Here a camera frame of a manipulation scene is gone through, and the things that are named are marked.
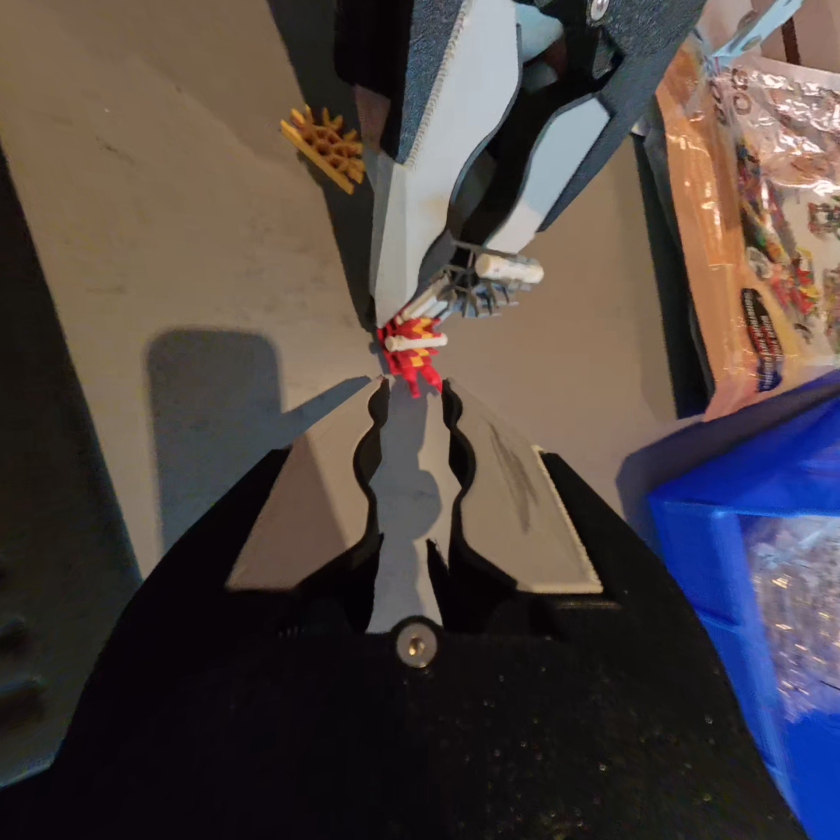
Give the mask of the blue plastic bin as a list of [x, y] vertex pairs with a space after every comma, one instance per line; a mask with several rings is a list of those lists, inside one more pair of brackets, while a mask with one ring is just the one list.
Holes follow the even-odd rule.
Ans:
[[810, 838], [839, 838], [839, 712], [784, 715], [741, 526], [744, 516], [839, 518], [838, 397], [661, 485], [648, 502], [663, 560], [775, 783]]

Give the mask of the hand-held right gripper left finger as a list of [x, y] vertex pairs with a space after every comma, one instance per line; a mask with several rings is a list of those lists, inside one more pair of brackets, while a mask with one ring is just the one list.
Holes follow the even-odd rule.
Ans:
[[231, 592], [289, 592], [335, 560], [353, 568], [375, 550], [371, 481], [390, 394], [386, 378], [370, 379], [294, 439], [227, 578]]

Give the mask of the small toy building assembly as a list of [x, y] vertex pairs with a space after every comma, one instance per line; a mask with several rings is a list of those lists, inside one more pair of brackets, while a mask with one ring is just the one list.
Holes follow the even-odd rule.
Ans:
[[516, 306], [517, 296], [544, 279], [534, 258], [457, 242], [454, 257], [384, 327], [376, 340], [388, 374], [401, 380], [412, 398], [427, 386], [443, 391], [434, 357], [448, 343], [443, 322], [454, 316], [488, 319]]

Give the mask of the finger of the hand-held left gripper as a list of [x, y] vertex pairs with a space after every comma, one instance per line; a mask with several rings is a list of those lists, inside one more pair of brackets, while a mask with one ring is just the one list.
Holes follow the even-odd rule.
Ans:
[[514, 2], [409, 2], [374, 179], [370, 287], [385, 326], [436, 274], [449, 208], [521, 85]]
[[534, 239], [609, 120], [598, 98], [582, 98], [552, 115], [530, 150], [512, 209], [486, 249], [518, 254]]

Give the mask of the person's left hand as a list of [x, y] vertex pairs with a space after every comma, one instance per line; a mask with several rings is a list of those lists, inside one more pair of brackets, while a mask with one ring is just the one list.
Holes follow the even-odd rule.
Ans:
[[391, 110], [391, 100], [363, 86], [355, 86], [353, 94], [360, 121], [363, 154], [384, 153], [392, 158], [392, 152], [382, 147], [385, 126]]

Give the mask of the orange printed packet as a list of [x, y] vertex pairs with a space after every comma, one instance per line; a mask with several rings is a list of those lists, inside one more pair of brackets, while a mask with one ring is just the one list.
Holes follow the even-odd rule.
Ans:
[[838, 73], [753, 52], [713, 69], [689, 39], [656, 97], [705, 419], [838, 372]]

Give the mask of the black perforated pad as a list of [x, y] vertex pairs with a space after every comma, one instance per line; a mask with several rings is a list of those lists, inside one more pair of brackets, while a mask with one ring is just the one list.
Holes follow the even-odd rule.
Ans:
[[1, 782], [45, 770], [140, 585], [88, 404], [1, 157]]

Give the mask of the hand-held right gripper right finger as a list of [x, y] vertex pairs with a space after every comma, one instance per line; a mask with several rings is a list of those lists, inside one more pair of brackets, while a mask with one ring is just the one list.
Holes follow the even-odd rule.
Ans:
[[458, 481], [448, 559], [515, 592], [602, 595], [541, 448], [453, 379], [442, 406]]

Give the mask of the yellow fan connector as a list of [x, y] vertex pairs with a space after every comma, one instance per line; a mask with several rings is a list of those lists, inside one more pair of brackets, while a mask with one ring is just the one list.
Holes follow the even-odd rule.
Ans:
[[327, 108], [313, 111], [306, 105], [302, 111], [292, 109], [279, 122], [279, 129], [298, 153], [344, 193], [353, 195], [364, 181], [364, 145], [355, 129], [345, 130], [342, 116], [332, 115]]

